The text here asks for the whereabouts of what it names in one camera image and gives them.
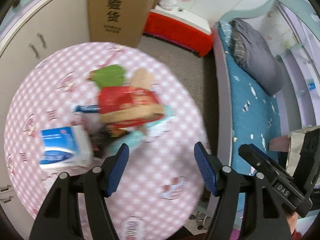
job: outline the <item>floor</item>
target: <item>floor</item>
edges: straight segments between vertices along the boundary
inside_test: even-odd
[[[201,110],[212,153],[215,154],[218,143],[219,111],[218,85],[213,51],[205,57],[199,58],[189,50],[148,35],[142,37],[138,48],[165,63],[189,91]],[[204,229],[197,229],[200,224],[201,222],[188,220],[184,226],[193,235],[197,235],[206,232]],[[179,235],[186,236],[183,228],[178,231],[177,236],[173,236],[172,240],[180,239]]]

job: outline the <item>blue marker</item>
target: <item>blue marker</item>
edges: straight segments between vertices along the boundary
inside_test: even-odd
[[[100,107],[98,105],[92,106],[76,106],[75,112],[83,112],[85,114],[99,113]]]

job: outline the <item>green leaf-shaped toy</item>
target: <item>green leaf-shaped toy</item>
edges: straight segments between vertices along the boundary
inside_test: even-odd
[[[103,87],[120,87],[124,84],[125,69],[120,65],[110,65],[89,73],[89,80]]]

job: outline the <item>person's hand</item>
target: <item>person's hand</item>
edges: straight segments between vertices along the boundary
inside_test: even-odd
[[[289,224],[290,232],[293,234],[294,230],[296,229],[297,226],[297,221],[298,221],[298,214],[295,212],[293,215],[286,215],[287,222]]]

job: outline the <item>tablecloth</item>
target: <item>tablecloth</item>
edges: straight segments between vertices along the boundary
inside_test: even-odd
[[[37,65],[16,92],[7,116],[4,150],[9,175],[18,197],[35,218],[58,176],[38,165],[44,149],[40,131],[74,124],[76,105],[95,105],[99,90],[87,81],[88,73],[111,64],[122,65],[127,79],[141,67],[154,74],[152,87],[160,102],[172,108],[174,117],[166,132],[130,152],[119,187],[106,204],[120,239],[167,239],[188,219],[203,190],[194,144],[209,144],[201,114],[187,90],[167,66],[138,49],[83,43],[59,50]],[[97,116],[86,117],[86,122],[90,132],[99,127]],[[95,161],[92,166],[101,163]],[[89,168],[66,171],[75,175]],[[79,211],[84,238],[92,239],[83,194]],[[128,230],[129,224],[135,228]]]

